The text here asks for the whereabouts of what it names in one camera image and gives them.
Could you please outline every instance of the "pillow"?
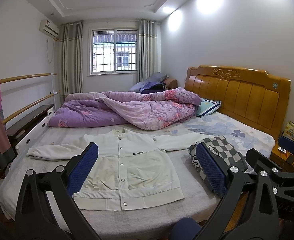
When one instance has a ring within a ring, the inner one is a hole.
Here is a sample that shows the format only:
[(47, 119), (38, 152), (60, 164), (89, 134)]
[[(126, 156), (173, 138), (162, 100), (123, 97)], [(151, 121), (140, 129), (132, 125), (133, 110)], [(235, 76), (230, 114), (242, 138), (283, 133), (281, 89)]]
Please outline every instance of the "pillow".
[(149, 78), (146, 79), (147, 82), (160, 82), (162, 83), (168, 78), (167, 75), (160, 72), (153, 73)]
[(150, 78), (146, 79), (146, 80), (143, 81), (143, 82), (139, 82), (139, 83), (133, 85), (133, 86), (130, 88), (129, 92), (136, 92), (136, 93), (139, 93), (139, 90), (140, 90), (141, 88), (143, 88), (144, 85), (146, 85), (148, 82), (160, 82), (160, 83), (162, 83), (162, 82), (163, 82), (164, 80), (166, 80), (167, 78), (168, 78), (167, 75), (162, 74), (162, 73), (160, 73), (160, 72), (153, 73), (153, 74), (150, 76)]
[(139, 82), (135, 85), (133, 85), (130, 89), (129, 92), (136, 92), (139, 93), (139, 90), (142, 89), (146, 85), (144, 82)]
[(213, 101), (208, 99), (201, 99), (201, 104), (198, 107), (195, 116), (203, 117), (205, 115), (212, 114), (221, 106), (221, 101)]

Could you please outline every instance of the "jacket sleeve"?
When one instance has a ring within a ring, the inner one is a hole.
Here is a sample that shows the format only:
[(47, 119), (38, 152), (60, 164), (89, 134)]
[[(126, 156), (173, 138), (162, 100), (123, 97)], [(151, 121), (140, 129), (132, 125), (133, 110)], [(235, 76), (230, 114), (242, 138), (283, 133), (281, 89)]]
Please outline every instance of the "jacket sleeve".
[(205, 138), (213, 138), (214, 135), (205, 135), (191, 132), (185, 135), (160, 135), (154, 136), (154, 141), (159, 149), (165, 151), (177, 151), (188, 149), (192, 144)]
[(45, 145), (30, 148), (26, 156), (49, 161), (70, 160), (73, 156), (80, 155), (87, 147), (87, 137), (87, 135), (84, 135), (72, 141), (70, 144)]

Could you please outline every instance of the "bed sheet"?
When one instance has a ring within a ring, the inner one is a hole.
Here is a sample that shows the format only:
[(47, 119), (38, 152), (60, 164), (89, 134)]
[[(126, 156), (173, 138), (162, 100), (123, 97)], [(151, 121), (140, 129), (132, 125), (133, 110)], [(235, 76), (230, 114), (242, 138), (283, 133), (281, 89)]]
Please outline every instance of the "bed sheet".
[[(247, 149), (255, 148), (269, 157), (275, 144), (271, 136), (228, 116), (214, 113), (202, 118), (193, 117), (184, 123), (175, 123), (157, 131), (141, 130), (130, 124), (84, 129), (50, 127), (31, 147), (68, 143), (84, 134), (98, 135), (121, 128), (154, 135), (174, 136), (191, 131), (210, 135), (222, 134), (244, 155)], [(206, 188), (191, 163), (188, 150), (168, 152), (168, 155), (175, 166), (185, 199), (159, 207), (133, 211), (82, 210), (85, 218), (102, 239), (158, 239), (161, 236), (166, 236), (171, 227), (183, 217), (192, 217), (200, 222), (208, 219), (212, 214), (220, 199)], [(0, 189), (0, 201), (10, 216), (14, 218), (20, 186), (28, 169), (32, 168), (36, 172), (47, 172), (66, 163), (67, 161), (34, 160), (26, 157), (25, 154), (19, 155), (12, 163), (9, 174)], [(52, 193), (48, 192), (48, 198), (59, 226), (69, 231)]]

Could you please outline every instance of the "white wall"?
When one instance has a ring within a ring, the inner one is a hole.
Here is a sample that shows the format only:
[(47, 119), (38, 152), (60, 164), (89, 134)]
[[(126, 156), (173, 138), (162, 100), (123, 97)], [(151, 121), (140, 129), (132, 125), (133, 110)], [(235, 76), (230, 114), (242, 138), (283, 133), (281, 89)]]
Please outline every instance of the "white wall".
[(89, 29), (97, 30), (114, 28), (134, 28), (138, 29), (138, 22), (84, 22), (83, 27), (83, 78), (84, 92), (104, 92), (104, 91), (128, 91), (137, 81), (137, 74), (105, 74), (89, 76), (90, 58), (88, 43), (90, 37)]
[[(46, 55), (46, 39), (49, 39), (49, 59), (53, 39), (39, 31), (39, 23), (45, 18), (26, 0), (0, 0), (0, 79), (54, 72), (54, 62), (50, 64)], [(0, 88), (4, 116), (7, 117), (48, 95), (51, 92), (50, 76), (5, 83)], [(44, 104), (51, 103), (52, 99), (44, 101)], [(37, 107), (39, 105), (14, 118), (7, 127)]]
[(187, 68), (230, 65), (265, 69), (292, 80), (287, 120), (294, 122), (294, 0), (223, 0), (204, 15), (190, 0), (178, 30), (161, 25), (161, 69), (184, 86)]

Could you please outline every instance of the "window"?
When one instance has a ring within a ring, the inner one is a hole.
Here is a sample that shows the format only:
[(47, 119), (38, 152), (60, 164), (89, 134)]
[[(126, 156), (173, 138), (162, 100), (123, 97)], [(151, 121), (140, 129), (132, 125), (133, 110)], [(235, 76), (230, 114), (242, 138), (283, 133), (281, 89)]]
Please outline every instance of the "window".
[(136, 30), (93, 31), (91, 40), (90, 75), (137, 70)]

